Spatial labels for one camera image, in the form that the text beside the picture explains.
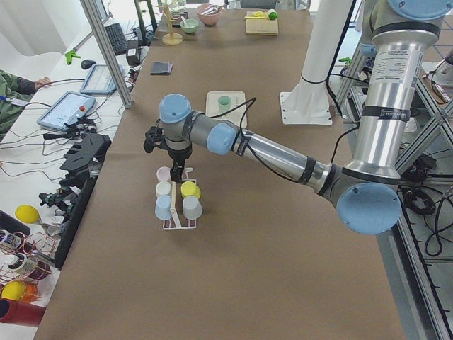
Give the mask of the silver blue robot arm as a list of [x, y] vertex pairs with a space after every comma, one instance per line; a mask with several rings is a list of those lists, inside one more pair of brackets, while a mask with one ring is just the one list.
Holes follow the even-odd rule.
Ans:
[[322, 1], [309, 21], [300, 65], [284, 62], [292, 99], [273, 96], [249, 109], [249, 127], [195, 110], [181, 93], [159, 103], [161, 148], [177, 179], [190, 156], [206, 164], [210, 154], [259, 162], [280, 178], [303, 186], [332, 205], [350, 230], [380, 234], [399, 220], [396, 159], [410, 118], [425, 52], [439, 39], [451, 1], [366, 1], [362, 35], [376, 51], [360, 116], [358, 140], [339, 164], [330, 160], [341, 118], [328, 107], [326, 80], [335, 62], [353, 1]]

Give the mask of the person forearm green sleeve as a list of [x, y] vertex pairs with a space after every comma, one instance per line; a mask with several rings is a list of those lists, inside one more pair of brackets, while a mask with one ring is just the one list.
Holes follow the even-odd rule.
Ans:
[[[37, 91], [35, 81], [10, 74], [1, 70], [1, 97], [29, 101]], [[15, 106], [9, 101], [1, 99], [1, 140], [22, 113], [20, 106]]]

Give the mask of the person hand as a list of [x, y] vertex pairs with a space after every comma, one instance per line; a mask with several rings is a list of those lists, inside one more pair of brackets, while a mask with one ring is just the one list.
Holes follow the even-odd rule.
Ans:
[[44, 77], [41, 79], [38, 79], [34, 85], [35, 85], [35, 90], [38, 90], [44, 86], [49, 86], [52, 83], [51, 79], [49, 77]]

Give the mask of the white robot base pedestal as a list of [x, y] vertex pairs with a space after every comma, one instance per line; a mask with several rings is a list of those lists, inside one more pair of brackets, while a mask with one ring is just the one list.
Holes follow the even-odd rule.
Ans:
[[354, 7], [353, 0], [320, 2], [299, 83], [290, 92], [280, 93], [285, 125], [332, 124], [327, 78]]

